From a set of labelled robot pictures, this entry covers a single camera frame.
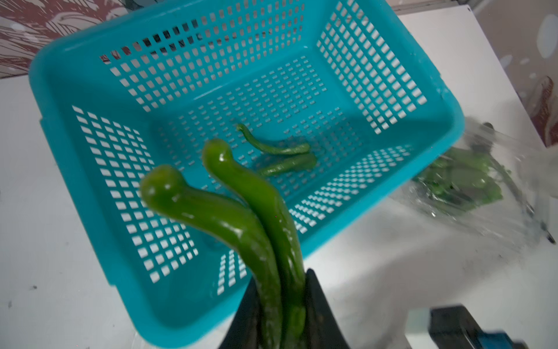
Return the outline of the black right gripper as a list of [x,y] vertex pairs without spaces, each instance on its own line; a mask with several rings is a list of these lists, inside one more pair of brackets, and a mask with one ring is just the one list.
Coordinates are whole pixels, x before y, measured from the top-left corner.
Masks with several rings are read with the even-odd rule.
[[405,338],[410,348],[526,349],[505,332],[486,332],[463,305],[421,308],[408,313]]

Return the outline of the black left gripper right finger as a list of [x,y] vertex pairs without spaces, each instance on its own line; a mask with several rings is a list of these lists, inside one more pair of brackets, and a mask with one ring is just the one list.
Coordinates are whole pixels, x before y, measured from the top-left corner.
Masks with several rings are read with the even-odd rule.
[[306,272],[305,346],[308,349],[349,349],[314,270]]

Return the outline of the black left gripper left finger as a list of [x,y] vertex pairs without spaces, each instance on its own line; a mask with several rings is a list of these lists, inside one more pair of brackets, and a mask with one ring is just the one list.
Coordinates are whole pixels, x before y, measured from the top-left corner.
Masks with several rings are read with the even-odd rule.
[[219,349],[257,349],[260,347],[260,299],[255,280],[244,293]]

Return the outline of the clear clamshell container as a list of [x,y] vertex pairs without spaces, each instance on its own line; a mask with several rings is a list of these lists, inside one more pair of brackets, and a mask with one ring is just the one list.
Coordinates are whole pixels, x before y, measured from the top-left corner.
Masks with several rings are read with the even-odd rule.
[[536,148],[493,125],[466,118],[456,145],[398,189],[392,198],[461,231],[521,250],[549,231],[548,197],[520,175]]

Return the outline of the green pepper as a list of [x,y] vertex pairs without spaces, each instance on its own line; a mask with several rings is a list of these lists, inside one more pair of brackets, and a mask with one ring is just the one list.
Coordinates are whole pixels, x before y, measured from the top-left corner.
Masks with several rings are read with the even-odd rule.
[[278,265],[283,295],[282,348],[302,348],[305,331],[306,276],[293,218],[279,191],[264,177],[239,164],[221,139],[203,147],[203,165],[256,214],[270,240]]
[[290,172],[301,172],[313,169],[318,163],[318,158],[314,153],[299,154],[289,156],[257,170],[257,173],[263,177],[274,177]]
[[302,143],[293,146],[277,146],[266,143],[258,138],[256,138],[244,124],[237,124],[236,129],[242,133],[244,138],[248,143],[250,143],[254,148],[259,151],[272,154],[272,155],[300,155],[308,154],[311,151],[311,146],[309,143]]
[[139,188],[150,210],[202,231],[238,253],[252,272],[260,297],[262,347],[279,348],[283,332],[280,276],[258,217],[234,199],[189,186],[181,172],[168,164],[150,171]]

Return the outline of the teal plastic basket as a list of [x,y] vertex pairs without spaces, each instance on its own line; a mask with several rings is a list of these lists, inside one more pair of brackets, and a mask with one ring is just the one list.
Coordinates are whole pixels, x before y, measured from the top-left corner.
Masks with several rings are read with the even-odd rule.
[[464,113],[385,1],[165,1],[60,38],[29,72],[42,128],[108,283],[144,340],[191,345],[238,309],[251,277],[224,244],[150,211],[140,180],[205,170],[211,139],[307,141],[307,172],[272,179],[312,254],[448,150]]

